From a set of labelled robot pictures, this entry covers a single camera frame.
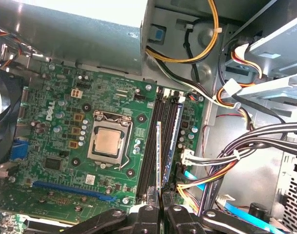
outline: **black cable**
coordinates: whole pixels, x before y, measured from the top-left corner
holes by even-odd
[[[209,97],[212,97],[200,84],[196,83],[196,82],[193,82],[192,80],[189,80],[189,79],[185,79],[183,77],[180,77],[176,74],[174,74],[165,64],[164,62],[162,62],[161,60],[157,59],[156,60],[157,63],[168,73],[170,74],[172,77],[178,79],[179,81],[182,81],[182,82],[185,82],[185,83],[188,83],[190,85],[193,85],[197,88],[199,88],[205,95],[209,96]]]

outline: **yellow cable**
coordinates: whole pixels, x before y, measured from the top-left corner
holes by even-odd
[[[151,56],[153,56],[156,59],[162,60],[164,62],[177,62],[177,63],[182,63],[182,62],[193,62],[195,60],[198,59],[202,59],[203,57],[205,57],[210,51],[211,49],[214,47],[217,38],[218,38],[218,33],[219,33],[219,25],[218,25],[218,12],[214,3],[214,0],[208,0],[209,5],[210,5],[210,9],[212,11],[212,15],[213,15],[213,21],[214,21],[214,32],[213,32],[213,36],[211,38],[210,43],[208,44],[207,48],[201,52],[199,55],[197,55],[194,58],[189,58],[189,59],[175,59],[175,58],[167,58],[165,56],[159,55],[149,49],[146,49],[147,53],[149,53]]]

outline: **chip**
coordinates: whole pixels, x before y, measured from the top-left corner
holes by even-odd
[[[183,121],[182,124],[181,124],[181,127],[182,128],[188,128],[188,122]]]
[[[82,122],[83,119],[84,119],[84,115],[83,115],[83,114],[78,114],[78,113],[76,113],[76,114],[74,115],[74,121]]]
[[[69,148],[71,148],[71,149],[77,149],[78,148],[78,142],[76,142],[76,141],[73,141],[73,140],[71,140],[70,142],[69,142]]]
[[[39,152],[40,151],[40,146],[39,145],[35,145],[33,147],[33,150]]]
[[[121,131],[99,128],[94,143],[94,150],[104,154],[117,155],[120,146],[120,136]]]
[[[46,169],[52,169],[59,171],[61,169],[61,159],[47,157],[45,160],[44,167]]]
[[[80,135],[81,128],[72,127],[71,134]]]

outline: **green circuit board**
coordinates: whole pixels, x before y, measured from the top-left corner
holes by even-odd
[[[132,206],[156,85],[149,84],[151,88],[148,91],[145,88],[148,83],[145,82],[58,65],[52,69],[48,64],[42,66],[41,74],[49,80],[44,81],[40,90],[28,90],[28,100],[23,103],[26,116],[20,121],[40,121],[45,124],[44,133],[32,131],[28,157],[20,163],[17,183],[31,186],[35,181],[42,181],[107,194],[115,198],[112,200],[127,197],[129,203],[126,207]],[[71,96],[76,87],[83,91],[81,98]],[[134,97],[136,89],[145,100]],[[85,105],[89,106],[88,111],[84,110]],[[102,169],[86,156],[94,110],[128,116],[133,122],[130,147],[126,152],[130,161],[121,170],[115,165]],[[140,142],[137,144],[138,151],[134,151],[136,140]],[[127,158],[123,157],[121,164],[126,161]]]
[[[145,143],[157,85],[48,63],[43,63],[40,73],[44,77],[40,88],[25,88],[19,122],[44,123],[40,128],[44,132],[33,128],[27,157],[18,160],[20,167],[15,182],[0,181],[0,209],[71,224],[114,207],[128,212],[136,203],[138,175],[144,151],[149,147]],[[75,94],[76,88],[83,93]],[[202,109],[203,102],[186,98],[180,125],[180,132],[185,133],[178,136],[183,141],[177,141],[173,167],[184,148],[196,150]],[[126,147],[130,161],[122,169],[117,165],[102,168],[103,165],[87,158],[95,110],[132,120],[130,144]],[[126,162],[123,156],[121,165]],[[87,193],[69,193],[60,189],[61,186]]]

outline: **cable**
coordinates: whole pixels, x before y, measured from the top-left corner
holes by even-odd
[[[147,53],[147,55],[157,64],[157,66],[159,67],[159,69],[171,80],[174,80],[175,82],[177,83],[180,83],[184,86],[187,86],[191,89],[194,89],[196,90],[198,93],[200,93],[202,96],[204,96],[206,99],[208,99],[210,102],[218,105],[218,106],[221,106],[221,107],[225,107],[225,108],[228,108],[228,109],[235,109],[235,106],[227,106],[227,105],[224,105],[224,104],[221,104],[219,102],[216,102],[215,100],[213,100],[213,98],[208,94],[208,92],[199,84],[191,81],[191,80],[188,80],[188,79],[185,79],[185,78],[182,78],[176,74],[174,74],[162,61],[160,60],[157,60],[153,57],[150,56],[149,53]]]
[[[191,25],[194,27],[196,24],[198,23],[202,23],[204,21],[209,21],[210,18],[199,18],[197,20],[195,20],[194,22],[191,23]],[[192,53],[192,50],[191,50],[191,45],[189,43],[189,35],[190,33],[192,33],[194,30],[193,28],[187,28],[186,29],[186,32],[185,32],[185,36],[184,36],[184,44],[183,44],[183,47],[185,48],[186,50],[186,53],[187,53],[187,56],[189,59],[192,59],[194,56],[193,56],[193,53]],[[199,60],[198,62],[202,61],[202,60],[205,60],[207,58],[207,56],[205,56],[204,58],[202,58],[201,60]],[[194,75],[195,75],[195,80],[197,83],[200,83],[200,79],[199,79],[199,73],[198,73],[198,68],[197,68],[197,65],[195,63],[192,64],[192,70],[194,72]]]
[[[210,5],[210,9],[211,9],[212,15],[213,15],[214,32],[213,32],[213,36],[211,38],[210,43],[208,44],[207,48],[202,53],[200,53],[199,55],[197,55],[194,58],[174,59],[174,58],[169,58],[169,57],[160,55],[159,53],[155,53],[154,51],[150,50],[149,48],[146,48],[146,51],[156,59],[159,59],[164,62],[176,62],[176,63],[196,62],[197,60],[202,59],[205,56],[207,56],[211,52],[212,48],[214,47],[214,45],[217,41],[217,38],[218,38],[218,33],[220,32],[220,28],[218,25],[218,12],[217,12],[216,4],[215,4],[214,0],[208,0],[208,3]]]

